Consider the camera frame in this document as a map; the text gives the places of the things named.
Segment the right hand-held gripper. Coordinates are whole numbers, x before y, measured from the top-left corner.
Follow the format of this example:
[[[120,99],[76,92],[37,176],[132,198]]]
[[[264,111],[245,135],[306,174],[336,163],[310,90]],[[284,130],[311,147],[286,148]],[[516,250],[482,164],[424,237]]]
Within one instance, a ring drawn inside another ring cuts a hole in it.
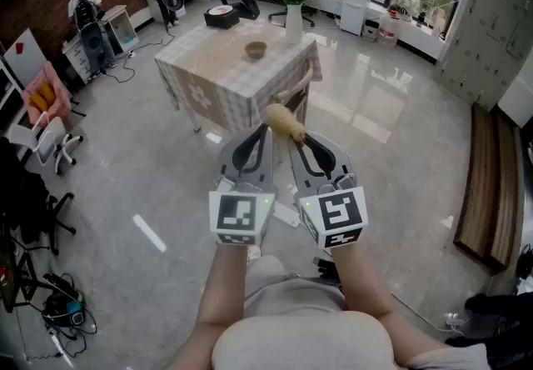
[[[317,247],[332,250],[355,243],[368,225],[368,214],[363,187],[356,185],[345,150],[311,131],[305,144],[289,139],[287,145],[301,195],[297,208]],[[321,186],[323,181],[329,183]]]

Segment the yellowish potato-like object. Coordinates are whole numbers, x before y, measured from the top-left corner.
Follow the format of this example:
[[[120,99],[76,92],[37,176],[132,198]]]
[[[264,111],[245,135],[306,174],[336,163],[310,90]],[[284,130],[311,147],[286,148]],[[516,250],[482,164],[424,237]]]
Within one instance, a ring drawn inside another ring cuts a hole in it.
[[[287,107],[280,103],[273,103],[266,107],[266,123],[281,140],[291,138],[297,143],[303,143],[305,140],[305,126],[296,119],[296,116]]]

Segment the brown bowl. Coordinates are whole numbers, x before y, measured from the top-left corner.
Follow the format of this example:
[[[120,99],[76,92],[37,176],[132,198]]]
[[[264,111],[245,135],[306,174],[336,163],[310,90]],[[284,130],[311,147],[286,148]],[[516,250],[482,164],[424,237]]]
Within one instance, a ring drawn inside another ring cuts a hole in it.
[[[265,56],[267,44],[262,41],[249,42],[244,47],[246,55],[253,60],[261,59]]]

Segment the person's right forearm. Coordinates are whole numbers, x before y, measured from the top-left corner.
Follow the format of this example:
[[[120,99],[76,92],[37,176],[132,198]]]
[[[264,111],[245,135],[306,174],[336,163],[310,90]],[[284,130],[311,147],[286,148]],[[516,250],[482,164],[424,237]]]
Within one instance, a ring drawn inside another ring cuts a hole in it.
[[[423,353],[447,348],[403,318],[361,243],[336,247],[331,256],[349,309],[372,316],[385,328],[399,365],[405,367]]]

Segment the person's left forearm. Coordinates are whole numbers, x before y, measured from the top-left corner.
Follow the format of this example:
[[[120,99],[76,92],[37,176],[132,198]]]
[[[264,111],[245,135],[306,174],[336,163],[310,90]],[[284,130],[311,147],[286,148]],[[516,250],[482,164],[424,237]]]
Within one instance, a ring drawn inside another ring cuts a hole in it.
[[[164,370],[212,370],[219,337],[243,319],[246,274],[247,247],[218,245],[194,328]]]

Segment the wooden chair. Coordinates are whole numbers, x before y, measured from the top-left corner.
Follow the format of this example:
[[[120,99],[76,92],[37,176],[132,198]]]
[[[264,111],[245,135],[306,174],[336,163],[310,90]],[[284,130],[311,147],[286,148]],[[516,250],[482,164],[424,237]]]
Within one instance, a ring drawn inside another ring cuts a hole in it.
[[[314,66],[311,59],[306,60],[305,68],[306,71],[302,79],[293,88],[280,92],[273,97],[274,103],[280,103],[288,108],[296,116],[296,120],[302,124],[306,121],[310,82],[314,73]]]

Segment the table with checked flower tablecloth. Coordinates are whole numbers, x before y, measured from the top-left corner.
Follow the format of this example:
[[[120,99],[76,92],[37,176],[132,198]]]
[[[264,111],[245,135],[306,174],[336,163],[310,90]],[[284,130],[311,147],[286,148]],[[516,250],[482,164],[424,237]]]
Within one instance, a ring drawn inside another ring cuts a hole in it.
[[[244,49],[254,41],[267,44],[258,60]],[[293,45],[283,27],[262,19],[243,20],[227,30],[201,24],[155,56],[175,108],[185,107],[233,133],[260,123],[273,97],[302,79],[307,59],[314,66],[311,80],[320,82],[313,35],[306,33]]]

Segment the black box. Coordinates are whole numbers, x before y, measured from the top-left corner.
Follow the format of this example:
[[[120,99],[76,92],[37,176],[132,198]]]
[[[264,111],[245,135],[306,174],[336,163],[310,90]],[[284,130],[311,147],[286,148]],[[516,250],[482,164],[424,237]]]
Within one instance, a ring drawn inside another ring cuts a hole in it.
[[[219,28],[227,30],[237,25],[240,22],[239,12],[233,7],[233,10],[223,16],[210,16],[207,12],[204,13],[205,23],[210,28]]]

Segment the tall white vase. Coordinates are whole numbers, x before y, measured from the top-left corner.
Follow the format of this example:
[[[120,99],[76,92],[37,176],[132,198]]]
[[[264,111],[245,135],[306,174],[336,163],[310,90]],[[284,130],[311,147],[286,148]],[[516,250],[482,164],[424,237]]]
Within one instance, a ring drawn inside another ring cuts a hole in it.
[[[303,35],[301,4],[289,4],[286,6],[286,40],[293,45],[301,43]]]

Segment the clear water jug red label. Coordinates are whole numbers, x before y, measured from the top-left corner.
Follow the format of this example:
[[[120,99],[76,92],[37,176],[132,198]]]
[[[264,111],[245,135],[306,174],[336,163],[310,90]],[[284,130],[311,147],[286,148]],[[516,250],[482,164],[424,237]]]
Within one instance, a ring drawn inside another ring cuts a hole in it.
[[[391,12],[383,13],[379,22],[377,42],[388,47],[394,47],[397,44],[400,30],[400,20],[396,15]]]

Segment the white water dispenser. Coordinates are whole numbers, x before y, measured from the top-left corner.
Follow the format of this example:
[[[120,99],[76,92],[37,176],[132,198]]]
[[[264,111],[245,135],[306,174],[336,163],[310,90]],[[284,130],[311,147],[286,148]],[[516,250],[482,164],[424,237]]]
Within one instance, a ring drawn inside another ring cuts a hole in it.
[[[371,0],[343,0],[340,29],[360,36],[370,1]]]

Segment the person's torso in pale shirt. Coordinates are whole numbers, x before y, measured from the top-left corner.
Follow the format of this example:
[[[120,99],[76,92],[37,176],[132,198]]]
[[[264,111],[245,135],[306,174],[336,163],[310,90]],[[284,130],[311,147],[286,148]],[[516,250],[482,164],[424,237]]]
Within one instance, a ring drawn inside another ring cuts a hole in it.
[[[213,370],[491,370],[483,345],[440,347],[399,365],[386,329],[346,310],[340,290],[288,273],[273,256],[251,262],[244,318],[212,352]]]

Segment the white flower bouquet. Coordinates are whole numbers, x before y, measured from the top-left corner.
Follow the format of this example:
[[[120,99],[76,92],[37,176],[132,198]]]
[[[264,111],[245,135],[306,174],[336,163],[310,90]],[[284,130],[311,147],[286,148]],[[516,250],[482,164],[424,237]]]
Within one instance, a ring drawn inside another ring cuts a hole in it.
[[[421,0],[392,0],[391,7],[399,19],[411,22],[420,13]]]

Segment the small open white cabinet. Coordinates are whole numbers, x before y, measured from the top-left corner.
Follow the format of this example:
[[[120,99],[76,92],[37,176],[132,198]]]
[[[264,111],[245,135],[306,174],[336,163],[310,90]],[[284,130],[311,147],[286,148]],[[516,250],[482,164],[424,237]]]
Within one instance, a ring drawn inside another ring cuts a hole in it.
[[[102,17],[109,41],[117,56],[123,56],[139,43],[137,33],[128,16],[126,5],[116,5]]]

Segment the grey locker cabinet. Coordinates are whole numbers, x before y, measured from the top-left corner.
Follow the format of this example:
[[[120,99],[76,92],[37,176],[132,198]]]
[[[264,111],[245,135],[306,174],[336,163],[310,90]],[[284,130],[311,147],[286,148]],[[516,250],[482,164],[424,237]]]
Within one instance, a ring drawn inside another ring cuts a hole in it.
[[[434,80],[490,111],[533,48],[533,0],[466,0]]]

